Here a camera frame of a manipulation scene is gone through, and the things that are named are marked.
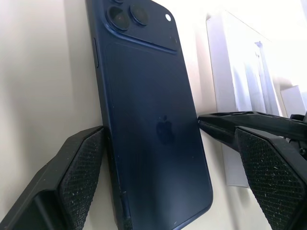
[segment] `white box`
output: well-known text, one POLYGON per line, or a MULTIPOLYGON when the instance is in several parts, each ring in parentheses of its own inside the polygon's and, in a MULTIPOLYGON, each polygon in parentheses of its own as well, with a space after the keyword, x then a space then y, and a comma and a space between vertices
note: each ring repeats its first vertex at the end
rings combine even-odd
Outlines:
MULTIPOLYGON (((207 20, 207 30, 217 111, 280 115, 264 56, 269 42, 225 11, 207 20)), ((227 185, 248 187, 240 154, 222 150, 227 185)))

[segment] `camera lens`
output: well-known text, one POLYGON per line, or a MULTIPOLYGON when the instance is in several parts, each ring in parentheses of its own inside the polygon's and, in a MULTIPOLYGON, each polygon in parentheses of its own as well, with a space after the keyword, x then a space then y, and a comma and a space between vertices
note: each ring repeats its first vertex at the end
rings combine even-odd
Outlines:
POLYGON ((115 26, 117 29, 120 30, 128 29, 130 25, 129 17, 121 8, 117 6, 110 7, 109 10, 107 11, 107 16, 111 21, 111 23, 113 24, 113 26, 115 26))
POLYGON ((148 14, 144 10, 144 8, 140 4, 133 4, 130 6, 130 11, 134 19, 141 25, 147 25, 148 24, 148 14))

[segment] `textured rubber pad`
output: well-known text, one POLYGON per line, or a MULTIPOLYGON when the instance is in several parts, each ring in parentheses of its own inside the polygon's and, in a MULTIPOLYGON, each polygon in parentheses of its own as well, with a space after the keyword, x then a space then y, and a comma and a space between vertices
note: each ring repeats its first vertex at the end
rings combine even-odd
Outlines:
POLYGON ((59 187, 59 197, 73 230, 84 227, 97 187, 103 153, 102 132, 82 143, 59 187))
POLYGON ((301 209, 306 187, 267 140, 236 130, 249 186, 273 230, 286 230, 301 209))

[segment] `smartphone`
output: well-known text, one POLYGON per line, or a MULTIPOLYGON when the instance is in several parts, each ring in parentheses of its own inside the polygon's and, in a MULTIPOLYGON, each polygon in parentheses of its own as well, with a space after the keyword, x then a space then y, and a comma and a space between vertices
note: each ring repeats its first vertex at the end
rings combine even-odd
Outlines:
POLYGON ((213 190, 175 19, 151 0, 87 11, 118 229, 181 229, 213 190))

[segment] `phone back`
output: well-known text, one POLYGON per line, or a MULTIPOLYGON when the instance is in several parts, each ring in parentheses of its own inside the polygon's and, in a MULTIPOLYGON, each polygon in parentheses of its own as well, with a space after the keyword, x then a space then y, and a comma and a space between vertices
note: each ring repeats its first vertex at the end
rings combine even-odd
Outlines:
POLYGON ((118 228, 181 229, 213 191, 175 20, 150 0, 87 8, 118 228))

